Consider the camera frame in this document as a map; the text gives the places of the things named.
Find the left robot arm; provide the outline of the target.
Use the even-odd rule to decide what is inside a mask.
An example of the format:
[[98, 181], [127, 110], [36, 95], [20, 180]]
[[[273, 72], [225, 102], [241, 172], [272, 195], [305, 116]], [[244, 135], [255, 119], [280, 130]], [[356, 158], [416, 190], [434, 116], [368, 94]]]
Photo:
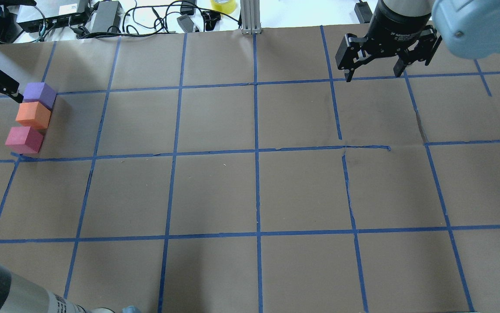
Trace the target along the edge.
[[[0, 93], [24, 104], [26, 100], [19, 92], [19, 83], [0, 70]], [[38, 102], [43, 111], [40, 126], [23, 125], [17, 135], [11, 135], [11, 143], [19, 144], [20, 151], [37, 153], [43, 142], [42, 130], [49, 126], [50, 114], [57, 93], [45, 83], [29, 84], [33, 89], [33, 102]], [[86, 313], [87, 309], [64, 299], [58, 294], [41, 287], [0, 264], [0, 313]]]

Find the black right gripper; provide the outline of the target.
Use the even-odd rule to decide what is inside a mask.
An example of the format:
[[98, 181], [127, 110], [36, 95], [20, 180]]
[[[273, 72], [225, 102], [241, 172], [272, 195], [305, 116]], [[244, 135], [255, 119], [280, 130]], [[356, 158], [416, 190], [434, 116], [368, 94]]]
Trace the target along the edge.
[[363, 37], [347, 33], [335, 55], [338, 70], [346, 83], [355, 70], [375, 59], [397, 56], [393, 67], [396, 78], [414, 62], [431, 63], [442, 42], [435, 26], [428, 24], [433, 0], [380, 0]]

